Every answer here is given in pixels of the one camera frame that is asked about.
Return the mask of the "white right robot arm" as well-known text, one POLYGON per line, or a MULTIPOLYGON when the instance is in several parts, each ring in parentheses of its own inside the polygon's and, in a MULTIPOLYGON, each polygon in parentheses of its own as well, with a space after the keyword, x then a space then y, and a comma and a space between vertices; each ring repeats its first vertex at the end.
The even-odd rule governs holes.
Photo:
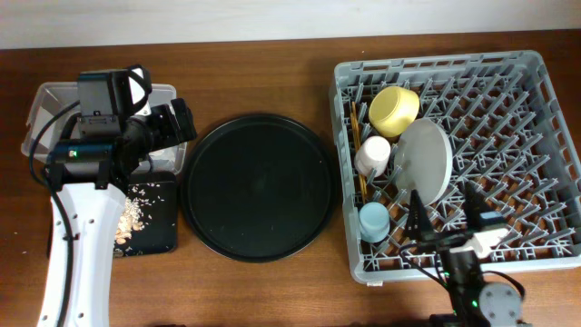
POLYGON ((428 218, 419 192, 412 190, 405 235, 410 244, 399 249, 399 257, 437 282, 448 293, 453 312, 432 314, 427 326, 524 326, 521 320, 526 289, 502 272, 503 282, 488 282, 480 261, 492 253, 508 234, 504 216, 492 209, 472 185, 464 187, 463 211, 467 227, 438 232, 428 218), (414 263, 407 252, 435 253, 441 262, 433 275, 414 263))

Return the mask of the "grey round plate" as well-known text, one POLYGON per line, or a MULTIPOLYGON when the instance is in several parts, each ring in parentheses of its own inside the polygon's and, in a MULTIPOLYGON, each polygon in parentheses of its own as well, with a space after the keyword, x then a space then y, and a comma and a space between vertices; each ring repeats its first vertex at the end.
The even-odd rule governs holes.
POLYGON ((410 203, 417 190, 424 204, 435 203, 446 191, 453 153, 446 132, 428 118, 414 121, 400 136, 394 166, 400 166, 395 185, 405 190, 401 202, 410 203))

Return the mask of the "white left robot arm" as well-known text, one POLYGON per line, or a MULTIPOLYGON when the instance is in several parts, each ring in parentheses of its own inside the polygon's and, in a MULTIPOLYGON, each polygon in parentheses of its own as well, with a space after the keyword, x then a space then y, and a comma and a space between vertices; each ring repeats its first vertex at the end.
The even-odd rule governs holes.
POLYGON ((40 179, 53 227, 39 325, 108 325, 114 236, 131 174, 148 153, 196 135, 190 108, 176 98, 126 118, 111 137, 56 144, 40 179))

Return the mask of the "yellow bowl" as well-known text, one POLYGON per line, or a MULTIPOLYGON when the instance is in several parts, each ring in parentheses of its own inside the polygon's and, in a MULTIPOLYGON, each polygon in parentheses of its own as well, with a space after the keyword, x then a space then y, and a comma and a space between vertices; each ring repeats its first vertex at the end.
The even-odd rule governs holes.
POLYGON ((400 86, 389 86, 380 91, 369 108, 369 121, 384 137, 402 134, 419 113, 419 96, 400 86))

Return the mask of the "pink plastic cup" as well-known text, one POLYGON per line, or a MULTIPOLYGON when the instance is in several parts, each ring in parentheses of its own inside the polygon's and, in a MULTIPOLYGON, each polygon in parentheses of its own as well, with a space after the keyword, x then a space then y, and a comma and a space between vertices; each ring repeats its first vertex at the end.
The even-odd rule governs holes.
POLYGON ((379 176, 387 168, 390 152, 390 143, 386 138, 370 136, 356 152, 355 168, 366 177, 370 176, 372 170, 375 171, 375 176, 379 176))

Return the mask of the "blue plastic cup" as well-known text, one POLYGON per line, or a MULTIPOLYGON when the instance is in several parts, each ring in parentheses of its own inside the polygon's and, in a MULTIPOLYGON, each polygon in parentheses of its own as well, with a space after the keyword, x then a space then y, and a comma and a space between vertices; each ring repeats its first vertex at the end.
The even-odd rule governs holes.
POLYGON ((377 243, 389 234, 389 211, 377 202, 364 204, 359 210, 359 229, 361 239, 367 243, 377 243))

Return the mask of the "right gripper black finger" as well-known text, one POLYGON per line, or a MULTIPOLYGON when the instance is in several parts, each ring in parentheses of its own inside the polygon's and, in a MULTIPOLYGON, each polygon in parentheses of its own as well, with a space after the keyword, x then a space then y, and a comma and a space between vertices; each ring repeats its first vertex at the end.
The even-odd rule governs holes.
POLYGON ((417 190, 411 191, 405 235, 414 241, 431 241, 435 237, 435 229, 417 190))
POLYGON ((487 214, 491 208, 471 183, 464 185, 464 200, 463 210, 467 217, 468 229, 484 229, 487 225, 487 214))

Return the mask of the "food scraps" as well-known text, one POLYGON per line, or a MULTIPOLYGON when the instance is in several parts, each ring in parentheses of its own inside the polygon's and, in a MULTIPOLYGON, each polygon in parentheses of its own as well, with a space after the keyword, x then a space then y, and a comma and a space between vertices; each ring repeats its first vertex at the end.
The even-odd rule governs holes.
POLYGON ((129 186, 125 206, 115 232, 115 244, 126 245, 153 220, 153 207, 162 204, 161 183, 138 183, 129 186))

